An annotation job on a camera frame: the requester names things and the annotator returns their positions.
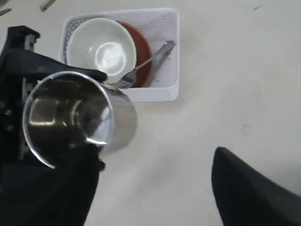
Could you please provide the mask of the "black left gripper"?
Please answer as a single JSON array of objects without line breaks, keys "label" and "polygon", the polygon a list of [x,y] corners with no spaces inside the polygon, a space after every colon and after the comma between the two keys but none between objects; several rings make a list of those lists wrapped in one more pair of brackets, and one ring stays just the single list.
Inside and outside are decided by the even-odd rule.
[{"label": "black left gripper", "polygon": [[65,65],[47,56],[25,50],[27,35],[33,35],[37,39],[40,37],[37,31],[24,25],[9,27],[4,47],[0,51],[1,164],[19,159],[23,103],[22,78],[42,80],[58,72],[77,72],[100,82],[107,79],[107,74],[99,70]]}]

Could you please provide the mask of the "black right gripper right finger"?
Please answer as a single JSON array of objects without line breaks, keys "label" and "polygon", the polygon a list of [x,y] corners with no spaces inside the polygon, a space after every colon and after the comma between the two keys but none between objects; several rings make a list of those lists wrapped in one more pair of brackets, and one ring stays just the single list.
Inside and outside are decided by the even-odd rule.
[{"label": "black right gripper right finger", "polygon": [[214,152],[212,190],[224,226],[299,226],[301,198],[225,147]]}]

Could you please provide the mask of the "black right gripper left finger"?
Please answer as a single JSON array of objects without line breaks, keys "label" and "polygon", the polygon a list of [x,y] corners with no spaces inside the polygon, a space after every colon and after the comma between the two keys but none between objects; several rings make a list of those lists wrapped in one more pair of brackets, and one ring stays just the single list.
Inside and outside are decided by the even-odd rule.
[{"label": "black right gripper left finger", "polygon": [[96,147],[76,152],[55,169],[22,163],[0,166],[2,226],[82,226],[105,163]]}]

